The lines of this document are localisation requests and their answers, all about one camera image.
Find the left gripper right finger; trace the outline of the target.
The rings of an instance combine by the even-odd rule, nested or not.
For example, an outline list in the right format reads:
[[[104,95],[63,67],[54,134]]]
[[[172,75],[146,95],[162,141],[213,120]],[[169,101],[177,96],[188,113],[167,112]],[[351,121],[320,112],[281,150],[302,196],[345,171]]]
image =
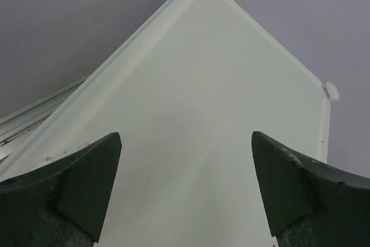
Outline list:
[[[369,178],[251,137],[271,235],[279,246],[369,246]]]

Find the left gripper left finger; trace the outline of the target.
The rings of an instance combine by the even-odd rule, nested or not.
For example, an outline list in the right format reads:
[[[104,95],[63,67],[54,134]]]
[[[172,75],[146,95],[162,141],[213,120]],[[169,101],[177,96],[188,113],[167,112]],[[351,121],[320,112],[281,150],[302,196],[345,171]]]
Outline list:
[[[93,246],[99,241],[122,143],[117,132],[1,182],[1,246]]]

